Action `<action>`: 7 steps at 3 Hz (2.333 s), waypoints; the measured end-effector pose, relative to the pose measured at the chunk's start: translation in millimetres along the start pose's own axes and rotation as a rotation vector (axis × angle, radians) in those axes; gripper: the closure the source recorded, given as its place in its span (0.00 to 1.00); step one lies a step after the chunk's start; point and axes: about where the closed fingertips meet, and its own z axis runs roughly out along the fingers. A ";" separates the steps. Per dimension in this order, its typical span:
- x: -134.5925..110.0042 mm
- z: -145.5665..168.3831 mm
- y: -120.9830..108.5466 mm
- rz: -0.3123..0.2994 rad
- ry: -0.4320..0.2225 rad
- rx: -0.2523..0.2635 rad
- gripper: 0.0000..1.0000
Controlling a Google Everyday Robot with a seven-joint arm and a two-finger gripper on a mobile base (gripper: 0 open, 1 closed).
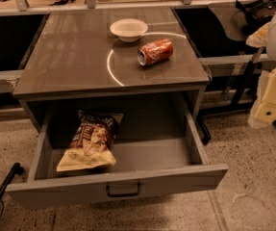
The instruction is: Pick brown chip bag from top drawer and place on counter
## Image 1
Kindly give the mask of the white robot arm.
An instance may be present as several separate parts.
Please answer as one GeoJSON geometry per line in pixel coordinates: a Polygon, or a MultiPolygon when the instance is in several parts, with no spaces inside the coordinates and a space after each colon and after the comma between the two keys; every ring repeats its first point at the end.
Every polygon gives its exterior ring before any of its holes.
{"type": "MultiPolygon", "coordinates": [[[[266,48],[268,58],[276,62],[276,14],[270,22],[253,33],[246,44],[252,47],[266,48]]],[[[250,127],[260,129],[276,120],[276,67],[270,72],[262,71],[257,89],[257,100],[251,108],[248,118],[250,127]]]]}

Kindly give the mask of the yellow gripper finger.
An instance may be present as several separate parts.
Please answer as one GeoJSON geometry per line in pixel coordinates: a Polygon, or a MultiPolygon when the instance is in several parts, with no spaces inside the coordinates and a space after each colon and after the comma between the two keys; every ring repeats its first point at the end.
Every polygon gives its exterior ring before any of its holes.
{"type": "Polygon", "coordinates": [[[249,36],[246,44],[256,48],[266,46],[269,25],[270,23],[265,23],[260,29],[249,36]]]}
{"type": "Polygon", "coordinates": [[[265,128],[276,120],[276,67],[262,71],[257,99],[250,110],[248,124],[255,129],[265,128]]]}

